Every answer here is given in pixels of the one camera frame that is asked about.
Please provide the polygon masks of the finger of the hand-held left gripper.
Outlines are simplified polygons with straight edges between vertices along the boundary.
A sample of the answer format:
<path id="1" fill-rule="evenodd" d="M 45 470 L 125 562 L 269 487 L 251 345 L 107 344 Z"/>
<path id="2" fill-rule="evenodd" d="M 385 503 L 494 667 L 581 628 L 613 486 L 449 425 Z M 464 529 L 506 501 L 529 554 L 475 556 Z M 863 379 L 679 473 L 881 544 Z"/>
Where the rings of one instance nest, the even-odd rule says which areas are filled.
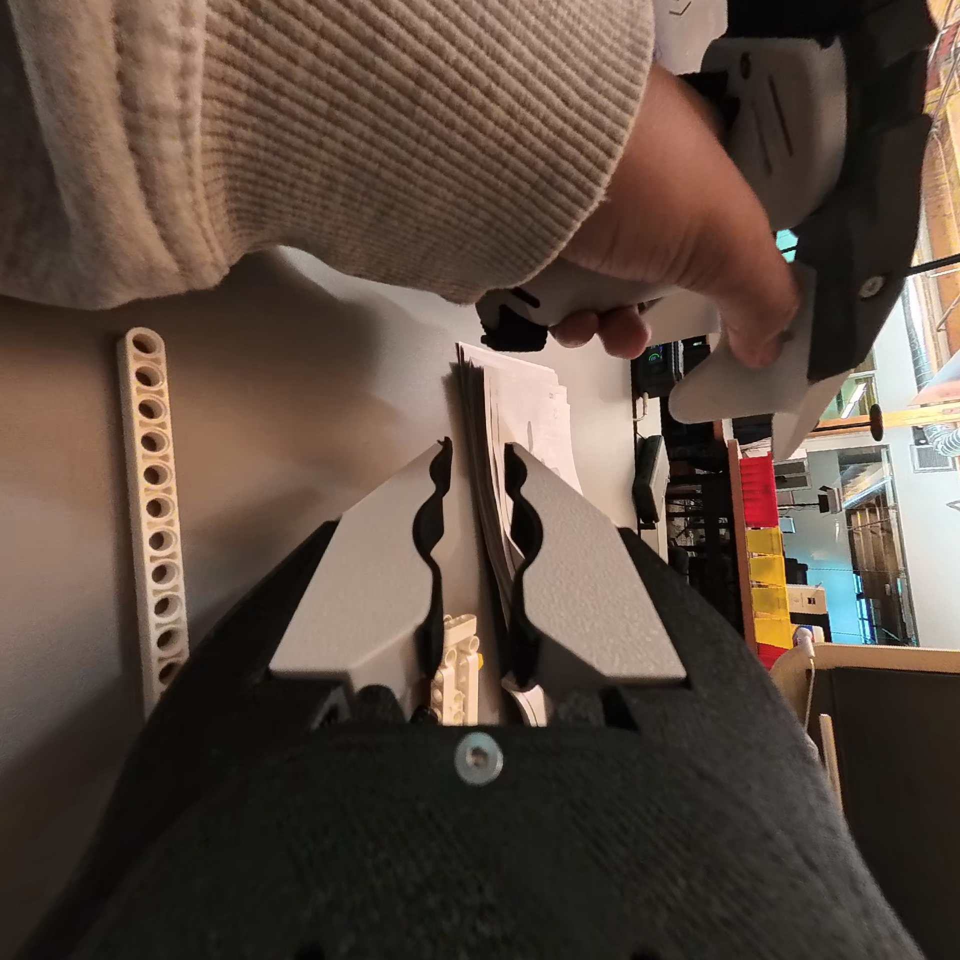
<path id="1" fill-rule="evenodd" d="M 711 354 L 671 391 L 669 412 L 677 422 L 700 424 L 763 415 L 817 422 L 818 388 L 809 378 L 817 273 L 798 262 L 791 271 L 798 282 L 800 305 L 784 331 L 785 341 L 774 362 L 745 366 L 723 331 Z"/>
<path id="2" fill-rule="evenodd" d="M 790 460 L 819 424 L 844 382 L 855 372 L 849 368 L 816 382 L 798 370 L 772 375 L 774 410 L 771 449 L 773 460 Z"/>

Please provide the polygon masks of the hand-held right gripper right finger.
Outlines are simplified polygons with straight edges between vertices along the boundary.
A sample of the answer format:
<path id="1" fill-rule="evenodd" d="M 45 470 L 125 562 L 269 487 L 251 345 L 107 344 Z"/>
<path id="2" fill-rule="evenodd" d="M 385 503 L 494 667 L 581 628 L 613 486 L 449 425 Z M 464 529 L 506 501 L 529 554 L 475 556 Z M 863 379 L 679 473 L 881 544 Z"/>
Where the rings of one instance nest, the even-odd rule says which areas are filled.
<path id="1" fill-rule="evenodd" d="M 505 445 L 510 665 L 522 688 L 672 688 L 688 673 L 618 528 L 525 447 Z"/>

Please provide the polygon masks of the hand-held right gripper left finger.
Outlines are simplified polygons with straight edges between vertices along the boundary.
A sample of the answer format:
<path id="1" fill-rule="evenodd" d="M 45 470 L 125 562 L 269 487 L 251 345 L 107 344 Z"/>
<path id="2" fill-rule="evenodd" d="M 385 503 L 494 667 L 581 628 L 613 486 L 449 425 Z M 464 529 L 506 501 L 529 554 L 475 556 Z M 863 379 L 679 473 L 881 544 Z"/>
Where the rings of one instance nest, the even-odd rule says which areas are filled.
<path id="1" fill-rule="evenodd" d="M 444 438 L 342 514 L 270 660 L 282 679 L 419 687 L 443 645 L 452 442 Z"/>

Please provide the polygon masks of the white lego beam assembly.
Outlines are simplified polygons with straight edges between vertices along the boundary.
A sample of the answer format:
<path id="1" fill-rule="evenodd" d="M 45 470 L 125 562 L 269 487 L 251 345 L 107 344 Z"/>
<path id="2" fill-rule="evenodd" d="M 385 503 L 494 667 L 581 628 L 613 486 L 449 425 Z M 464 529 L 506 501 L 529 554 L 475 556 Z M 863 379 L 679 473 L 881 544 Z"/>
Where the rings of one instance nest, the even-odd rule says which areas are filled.
<path id="1" fill-rule="evenodd" d="M 472 614 L 443 618 L 443 643 L 437 671 L 430 682 L 427 707 L 442 726 L 478 724 L 480 673 L 484 666 Z"/>

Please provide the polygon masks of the person's left forearm beige sleeve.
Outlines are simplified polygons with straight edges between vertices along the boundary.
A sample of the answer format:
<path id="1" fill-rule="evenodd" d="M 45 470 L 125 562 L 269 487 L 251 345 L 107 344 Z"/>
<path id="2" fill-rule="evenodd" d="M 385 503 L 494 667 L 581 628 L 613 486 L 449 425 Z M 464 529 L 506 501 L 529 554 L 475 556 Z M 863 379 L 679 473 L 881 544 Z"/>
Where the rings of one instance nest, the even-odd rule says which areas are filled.
<path id="1" fill-rule="evenodd" d="M 2 2 L 2 295 L 76 309 L 296 248 L 471 304 L 596 210 L 651 2 Z"/>

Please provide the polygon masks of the lego instruction booklet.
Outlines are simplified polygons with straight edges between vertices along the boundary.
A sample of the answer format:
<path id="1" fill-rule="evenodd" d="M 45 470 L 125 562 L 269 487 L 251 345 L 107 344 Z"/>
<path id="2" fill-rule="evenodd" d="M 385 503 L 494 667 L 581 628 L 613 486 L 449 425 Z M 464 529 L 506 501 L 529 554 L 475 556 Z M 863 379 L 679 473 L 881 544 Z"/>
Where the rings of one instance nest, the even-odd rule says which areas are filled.
<path id="1" fill-rule="evenodd" d="M 522 447 L 581 493 L 568 390 L 547 366 L 465 342 L 456 345 L 456 354 L 465 477 L 492 607 L 500 687 L 524 725 L 542 727 L 549 713 L 546 694 L 538 686 L 517 683 L 508 649 L 514 580 L 523 557 L 511 535 L 513 500 L 507 492 L 505 449 L 511 444 Z"/>

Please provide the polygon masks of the long white lego beam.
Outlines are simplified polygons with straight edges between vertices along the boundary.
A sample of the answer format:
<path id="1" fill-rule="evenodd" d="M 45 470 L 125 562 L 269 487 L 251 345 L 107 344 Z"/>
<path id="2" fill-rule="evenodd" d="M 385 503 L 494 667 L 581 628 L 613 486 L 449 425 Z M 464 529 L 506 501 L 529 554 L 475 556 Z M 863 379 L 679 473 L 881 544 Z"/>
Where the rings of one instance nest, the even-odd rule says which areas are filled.
<path id="1" fill-rule="evenodd" d="M 145 327 L 117 343 L 142 702 L 149 717 L 189 658 L 172 408 L 162 336 Z"/>

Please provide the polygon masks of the person's left hand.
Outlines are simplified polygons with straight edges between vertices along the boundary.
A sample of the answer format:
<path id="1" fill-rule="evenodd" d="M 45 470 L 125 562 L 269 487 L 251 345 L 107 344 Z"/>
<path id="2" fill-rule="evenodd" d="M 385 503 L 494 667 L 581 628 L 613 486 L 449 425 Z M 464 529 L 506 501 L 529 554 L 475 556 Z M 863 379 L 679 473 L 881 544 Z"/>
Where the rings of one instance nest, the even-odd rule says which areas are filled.
<path id="1" fill-rule="evenodd" d="M 762 368 L 779 356 L 801 297 L 720 134 L 711 105 L 653 64 L 605 198 L 560 257 L 624 282 L 706 297 L 734 356 Z"/>

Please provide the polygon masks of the black monitor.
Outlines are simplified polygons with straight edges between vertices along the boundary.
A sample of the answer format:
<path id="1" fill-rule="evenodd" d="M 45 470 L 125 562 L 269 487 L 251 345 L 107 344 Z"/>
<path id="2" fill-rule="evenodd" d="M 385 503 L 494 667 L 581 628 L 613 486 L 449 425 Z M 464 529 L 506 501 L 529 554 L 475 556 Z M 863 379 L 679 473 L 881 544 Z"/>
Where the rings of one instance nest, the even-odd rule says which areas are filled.
<path id="1" fill-rule="evenodd" d="M 634 444 L 631 499 L 638 530 L 653 530 L 664 520 L 669 459 L 661 434 L 640 437 Z"/>

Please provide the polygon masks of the rack of coloured storage bins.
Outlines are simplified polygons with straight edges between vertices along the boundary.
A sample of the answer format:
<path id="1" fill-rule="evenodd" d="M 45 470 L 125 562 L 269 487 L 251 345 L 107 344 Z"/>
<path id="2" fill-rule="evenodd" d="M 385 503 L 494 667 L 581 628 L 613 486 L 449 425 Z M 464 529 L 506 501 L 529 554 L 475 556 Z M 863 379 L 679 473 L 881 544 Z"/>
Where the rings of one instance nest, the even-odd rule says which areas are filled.
<path id="1" fill-rule="evenodd" d="M 771 669 L 793 647 L 786 556 L 772 458 L 744 457 L 726 444 L 736 569 L 747 645 Z"/>

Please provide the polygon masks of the dark panel with pale frame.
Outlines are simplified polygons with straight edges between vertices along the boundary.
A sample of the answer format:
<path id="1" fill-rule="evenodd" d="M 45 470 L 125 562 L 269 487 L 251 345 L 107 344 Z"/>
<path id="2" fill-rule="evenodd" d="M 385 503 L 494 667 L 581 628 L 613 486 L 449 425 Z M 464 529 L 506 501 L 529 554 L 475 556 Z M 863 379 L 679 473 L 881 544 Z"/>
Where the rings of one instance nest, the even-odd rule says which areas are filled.
<path id="1" fill-rule="evenodd" d="M 958 651 L 815 643 L 771 677 L 894 912 L 927 958 L 958 958 Z"/>

